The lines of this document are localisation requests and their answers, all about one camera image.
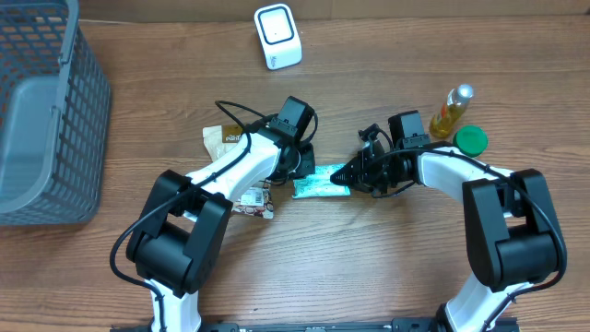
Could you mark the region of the brown snack packet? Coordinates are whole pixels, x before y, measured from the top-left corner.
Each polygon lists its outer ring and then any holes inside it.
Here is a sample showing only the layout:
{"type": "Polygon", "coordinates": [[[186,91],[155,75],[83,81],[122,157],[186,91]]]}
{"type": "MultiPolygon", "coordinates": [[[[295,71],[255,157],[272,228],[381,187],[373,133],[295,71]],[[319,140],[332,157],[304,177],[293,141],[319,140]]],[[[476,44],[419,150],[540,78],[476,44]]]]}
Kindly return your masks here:
{"type": "MultiPolygon", "coordinates": [[[[202,130],[204,146],[213,161],[227,154],[239,142],[242,129],[237,124],[214,125],[202,130]]],[[[270,183],[259,181],[233,204],[234,213],[263,219],[274,217],[270,183]]]]}

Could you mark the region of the green lid white jar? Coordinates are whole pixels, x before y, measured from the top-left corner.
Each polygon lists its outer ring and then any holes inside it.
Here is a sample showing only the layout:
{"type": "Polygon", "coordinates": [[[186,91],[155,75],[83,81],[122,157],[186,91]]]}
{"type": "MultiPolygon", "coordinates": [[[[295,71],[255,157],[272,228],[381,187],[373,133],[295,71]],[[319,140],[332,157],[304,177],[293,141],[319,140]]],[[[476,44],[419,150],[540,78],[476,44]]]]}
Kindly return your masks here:
{"type": "Polygon", "coordinates": [[[466,125],[455,133],[453,144],[463,154],[475,158],[487,149],[489,139],[485,131],[479,126],[466,125]]]}

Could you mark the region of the silver round ball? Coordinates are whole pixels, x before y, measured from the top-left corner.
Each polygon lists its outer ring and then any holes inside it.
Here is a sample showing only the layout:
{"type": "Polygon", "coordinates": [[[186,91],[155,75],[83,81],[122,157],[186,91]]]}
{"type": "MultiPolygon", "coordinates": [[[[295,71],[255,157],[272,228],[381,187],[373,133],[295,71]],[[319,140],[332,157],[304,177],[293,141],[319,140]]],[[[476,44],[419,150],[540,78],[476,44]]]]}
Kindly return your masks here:
{"type": "Polygon", "coordinates": [[[466,112],[473,97],[474,89],[469,84],[462,84],[452,89],[442,108],[432,116],[430,133],[437,138],[447,138],[453,132],[457,121],[466,112]]]}

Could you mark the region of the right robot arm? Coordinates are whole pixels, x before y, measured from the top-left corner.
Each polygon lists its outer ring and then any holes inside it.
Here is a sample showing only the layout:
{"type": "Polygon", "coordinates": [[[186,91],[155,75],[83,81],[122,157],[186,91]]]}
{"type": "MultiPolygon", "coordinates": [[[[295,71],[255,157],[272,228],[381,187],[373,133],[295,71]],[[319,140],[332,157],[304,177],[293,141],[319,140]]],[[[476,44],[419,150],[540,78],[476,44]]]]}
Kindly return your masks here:
{"type": "Polygon", "coordinates": [[[471,274],[433,318],[396,318],[394,329],[515,331],[500,319],[516,298],[555,286],[567,268],[567,249],[541,172],[513,172],[468,157],[448,142],[433,142],[419,112],[389,118],[386,143],[373,124],[359,132],[364,146],[332,174],[333,184],[374,198],[414,184],[437,189],[463,206],[471,274]]]}

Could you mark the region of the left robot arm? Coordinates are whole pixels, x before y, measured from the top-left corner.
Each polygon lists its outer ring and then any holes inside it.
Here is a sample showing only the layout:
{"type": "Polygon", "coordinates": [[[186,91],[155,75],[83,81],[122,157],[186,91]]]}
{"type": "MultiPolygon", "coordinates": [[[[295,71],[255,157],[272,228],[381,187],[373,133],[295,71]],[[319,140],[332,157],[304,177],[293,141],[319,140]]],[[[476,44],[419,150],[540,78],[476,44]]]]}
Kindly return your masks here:
{"type": "Polygon", "coordinates": [[[317,113],[288,97],[277,114],[240,124],[238,144],[205,168],[163,172],[138,221],[119,238],[136,266],[130,283],[149,290],[147,331],[197,331],[198,292],[218,259],[234,203],[263,181],[285,183],[314,171],[312,137],[317,113]]]}

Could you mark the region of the teal white snack packet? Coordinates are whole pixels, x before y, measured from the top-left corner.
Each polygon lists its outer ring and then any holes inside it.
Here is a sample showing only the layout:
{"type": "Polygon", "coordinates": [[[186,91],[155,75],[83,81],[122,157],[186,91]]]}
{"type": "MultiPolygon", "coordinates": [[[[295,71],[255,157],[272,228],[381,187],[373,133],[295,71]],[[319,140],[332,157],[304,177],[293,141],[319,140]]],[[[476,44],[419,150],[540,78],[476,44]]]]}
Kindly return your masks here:
{"type": "Polygon", "coordinates": [[[344,163],[317,165],[315,173],[294,180],[294,199],[349,196],[350,190],[345,185],[333,184],[330,176],[340,170],[344,163]]]}

